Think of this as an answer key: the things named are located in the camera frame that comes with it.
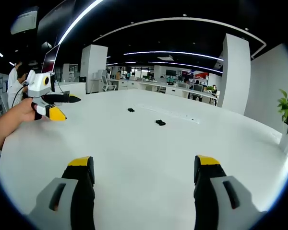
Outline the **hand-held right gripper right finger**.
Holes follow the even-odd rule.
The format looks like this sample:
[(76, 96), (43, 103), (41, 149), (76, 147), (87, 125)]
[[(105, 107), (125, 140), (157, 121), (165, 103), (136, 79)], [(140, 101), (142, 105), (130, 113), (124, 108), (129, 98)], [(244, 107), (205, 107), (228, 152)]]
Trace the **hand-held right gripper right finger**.
[(251, 192), (214, 158), (195, 156), (194, 186), (196, 230), (249, 230), (265, 215)]

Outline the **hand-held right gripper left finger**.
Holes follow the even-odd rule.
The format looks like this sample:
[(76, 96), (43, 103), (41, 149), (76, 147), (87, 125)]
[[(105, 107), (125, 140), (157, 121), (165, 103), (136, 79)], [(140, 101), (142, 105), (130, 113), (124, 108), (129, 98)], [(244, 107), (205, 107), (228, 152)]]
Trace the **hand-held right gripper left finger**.
[(94, 160), (71, 161), (36, 197), (28, 215), (38, 230), (94, 230)]

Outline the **person's left hand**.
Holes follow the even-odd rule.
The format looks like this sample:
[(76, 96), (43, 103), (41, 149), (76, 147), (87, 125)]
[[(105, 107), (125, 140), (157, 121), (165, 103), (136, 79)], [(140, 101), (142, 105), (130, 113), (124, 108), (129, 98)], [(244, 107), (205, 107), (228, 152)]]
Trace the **person's left hand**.
[(33, 104), (32, 98), (26, 98), (22, 100), (16, 107), (19, 110), (19, 116), (22, 122), (29, 122), (39, 119), (47, 120), (45, 116), (36, 113), (36, 104)]

